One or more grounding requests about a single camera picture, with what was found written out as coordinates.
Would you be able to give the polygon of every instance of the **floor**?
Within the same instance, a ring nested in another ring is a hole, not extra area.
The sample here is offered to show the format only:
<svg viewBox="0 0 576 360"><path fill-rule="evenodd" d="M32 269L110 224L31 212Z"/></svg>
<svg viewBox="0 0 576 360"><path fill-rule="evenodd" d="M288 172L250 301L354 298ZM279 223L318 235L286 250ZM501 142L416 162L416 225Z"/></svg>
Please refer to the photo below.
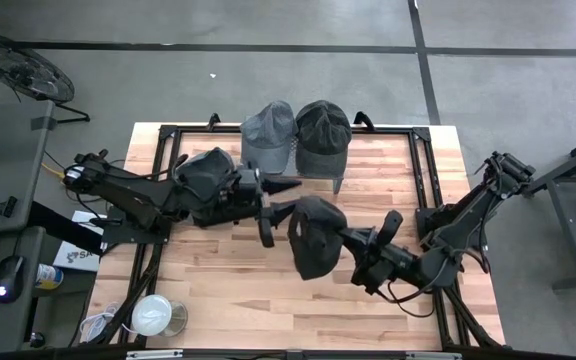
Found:
<svg viewBox="0 0 576 360"><path fill-rule="evenodd" d="M52 134L48 149L63 163L103 148L111 159L122 158L137 121L207 121L217 112L238 122L276 99L295 111L328 99L349 115L366 112L375 123L455 125L469 173L493 150L511 152L538 174L563 162L576 145L576 56L563 51L576 49L576 1L417 5L423 35L406 0L0 0L0 34L26 41L359 49L40 50L75 83L71 105L93 117L90 124L65 125ZM563 50L534 57L405 51L424 41L435 48ZM384 46L405 53L384 53ZM0 84L0 103L15 101ZM479 180L470 177L473 186ZM576 355L576 291L550 289L555 280L575 275L576 264L545 195L507 201L487 225L495 293L509 345ZM78 209L49 174L42 174L37 197L64 215ZM62 299L64 305L53 304L51 311L63 314L55 309L80 306L75 304L84 297ZM51 345L64 346L72 336L78 315L72 313L48 317Z"/></svg>

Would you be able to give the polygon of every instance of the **white paper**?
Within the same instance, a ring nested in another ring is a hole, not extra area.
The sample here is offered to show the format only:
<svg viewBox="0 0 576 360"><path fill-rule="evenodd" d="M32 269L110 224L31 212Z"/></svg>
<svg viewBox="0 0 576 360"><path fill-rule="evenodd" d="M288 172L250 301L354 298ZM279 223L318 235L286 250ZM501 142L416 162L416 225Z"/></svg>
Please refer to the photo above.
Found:
<svg viewBox="0 0 576 360"><path fill-rule="evenodd" d="M85 211L75 211L72 216L72 221L74 222L86 222L94 218L95 215L85 212ZM79 226L84 226L99 235L104 233L104 230L90 224L79 224ZM62 241L61 247L55 256L55 261L52 263L54 266L64 267L69 269L94 271L99 270L99 256L95 255L86 250L82 250L75 245Z"/></svg>

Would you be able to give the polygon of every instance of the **baseball cap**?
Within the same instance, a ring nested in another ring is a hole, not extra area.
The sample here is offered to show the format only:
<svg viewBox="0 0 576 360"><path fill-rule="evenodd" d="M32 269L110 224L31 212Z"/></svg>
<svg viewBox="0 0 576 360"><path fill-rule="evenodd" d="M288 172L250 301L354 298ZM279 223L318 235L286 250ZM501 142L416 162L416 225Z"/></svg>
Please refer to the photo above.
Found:
<svg viewBox="0 0 576 360"><path fill-rule="evenodd" d="M301 197L288 225L297 272L303 280L322 277L337 265L343 245L339 230L348 226L335 205L318 196Z"/></svg>
<svg viewBox="0 0 576 360"><path fill-rule="evenodd" d="M288 164L290 143L297 133L292 108L273 101L241 126L241 163L255 164L260 171L281 174Z"/></svg>
<svg viewBox="0 0 576 360"><path fill-rule="evenodd" d="M348 143L352 130L339 106L319 100L306 105L297 114L297 151L295 165L302 176L343 177L348 161Z"/></svg>

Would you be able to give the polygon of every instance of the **wooden table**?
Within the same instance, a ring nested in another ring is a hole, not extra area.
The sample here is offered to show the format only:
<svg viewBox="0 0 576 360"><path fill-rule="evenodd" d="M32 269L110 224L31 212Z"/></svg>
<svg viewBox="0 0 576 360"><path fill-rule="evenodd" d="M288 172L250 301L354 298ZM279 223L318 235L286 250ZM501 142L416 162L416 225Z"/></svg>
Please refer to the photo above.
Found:
<svg viewBox="0 0 576 360"><path fill-rule="evenodd" d="M126 157L127 170L138 174L152 171L160 125L135 124ZM470 190L457 131L452 126L431 126L430 132L444 201L456 202ZM239 134L185 134L180 153L196 155L219 146L238 161L239 142ZM427 177L422 146L419 151ZM168 164L168 159L164 158L163 164ZM300 188L271 199L285 201L303 194L316 194L335 203L352 227L380 226L389 210L398 210L405 220L394 242L420 253L413 217L418 205L405 136L353 135L345 180L337 196L332 194L330 180L304 180ZM428 203L432 204L431 194L427 196ZM189 321L180 335L149 338L148 346L441 348L434 315L414 318L396 305L378 296L371 297L363 288L350 284L354 262L346 249L332 273L302 281L294 269L286 236L287 224L286 220L274 232L275 247L271 249L262 247L254 220L206 230L176 225L170 243L164 248L156 293L183 302L188 308ZM134 245L121 245L103 257L88 315L103 311L112 301L123 302L134 252ZM149 258L146 254L144 268ZM468 257L464 265L466 272L459 275L463 299L490 335L503 343L490 277ZM401 298L416 288L397 281L393 290ZM449 302L446 303L451 334L456 339L454 313ZM426 313L431 304L431 296L422 295L404 307L415 313Z"/></svg>

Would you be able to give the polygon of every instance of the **white cable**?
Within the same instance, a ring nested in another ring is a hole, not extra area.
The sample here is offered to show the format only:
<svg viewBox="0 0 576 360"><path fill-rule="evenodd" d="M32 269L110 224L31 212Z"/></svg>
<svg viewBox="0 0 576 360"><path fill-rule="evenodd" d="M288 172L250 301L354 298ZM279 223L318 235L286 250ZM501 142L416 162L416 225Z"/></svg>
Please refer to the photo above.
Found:
<svg viewBox="0 0 576 360"><path fill-rule="evenodd" d="M104 326L106 326L106 323L108 322L107 318L112 319L112 317L115 316L117 310L119 310L119 303L111 302L110 304L108 304L108 306L106 306L104 312L96 315L90 315L87 318L85 318L79 325L80 333L83 334L84 327L86 326L86 324L92 322L92 324L90 324L90 326L88 327L88 333L86 333L85 341L90 341L94 339L97 335L99 335L101 331L104 329ZM138 332L130 330L124 324L121 324L121 326L123 326L124 329L126 329L126 331L128 331L129 333L138 334Z"/></svg>

